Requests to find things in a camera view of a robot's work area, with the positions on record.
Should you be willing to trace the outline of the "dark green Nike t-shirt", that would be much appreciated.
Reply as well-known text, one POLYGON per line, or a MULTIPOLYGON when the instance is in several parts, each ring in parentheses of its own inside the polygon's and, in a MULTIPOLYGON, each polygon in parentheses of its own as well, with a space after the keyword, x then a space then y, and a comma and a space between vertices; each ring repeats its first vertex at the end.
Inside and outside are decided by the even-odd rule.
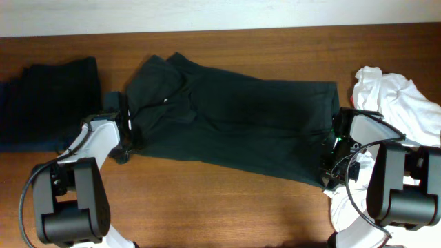
POLYGON ((134 152, 322 187, 320 157, 340 104, 331 81, 264 80, 150 57, 127 84, 134 152))

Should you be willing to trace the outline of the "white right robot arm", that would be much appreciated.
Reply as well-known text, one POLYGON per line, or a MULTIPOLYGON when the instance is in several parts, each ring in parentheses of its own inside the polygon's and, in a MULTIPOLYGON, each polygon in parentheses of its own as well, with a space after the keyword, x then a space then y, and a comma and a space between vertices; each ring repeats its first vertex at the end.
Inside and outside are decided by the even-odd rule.
POLYGON ((320 176, 325 189, 357 180, 356 160, 363 152, 375 159, 365 210, 352 197, 358 214, 348 228, 334 232, 328 247, 386 247, 389 227, 417 231, 440 222, 440 149, 409 140, 379 112, 342 107, 324 142, 320 176))

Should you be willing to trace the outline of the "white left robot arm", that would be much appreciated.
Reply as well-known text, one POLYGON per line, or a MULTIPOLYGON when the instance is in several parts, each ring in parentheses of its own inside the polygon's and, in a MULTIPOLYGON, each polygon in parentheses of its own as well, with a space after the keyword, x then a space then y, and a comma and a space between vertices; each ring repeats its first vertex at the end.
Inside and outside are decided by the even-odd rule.
POLYGON ((126 161, 132 144, 126 95, 110 92, 104 109, 88 116, 81 133, 62 155, 32 170, 38 239, 57 247, 136 247, 111 224, 110 204, 100 169, 106 158, 126 161))

